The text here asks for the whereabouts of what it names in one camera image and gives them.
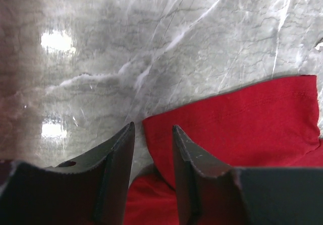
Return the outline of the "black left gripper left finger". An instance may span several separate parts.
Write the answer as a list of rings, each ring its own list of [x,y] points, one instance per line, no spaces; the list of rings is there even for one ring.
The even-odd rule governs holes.
[[[1,224],[122,224],[135,125],[58,166],[1,160]]]

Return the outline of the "dark red t shirt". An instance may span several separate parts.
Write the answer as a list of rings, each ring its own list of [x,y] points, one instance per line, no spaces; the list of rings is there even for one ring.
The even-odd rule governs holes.
[[[124,224],[178,224],[172,127],[233,166],[322,166],[317,77],[277,78],[143,120],[156,171],[137,177]]]

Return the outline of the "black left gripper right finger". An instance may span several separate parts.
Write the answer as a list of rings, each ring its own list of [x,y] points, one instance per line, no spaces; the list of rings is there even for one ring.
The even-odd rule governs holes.
[[[322,224],[322,168],[233,167],[172,133],[180,224]]]

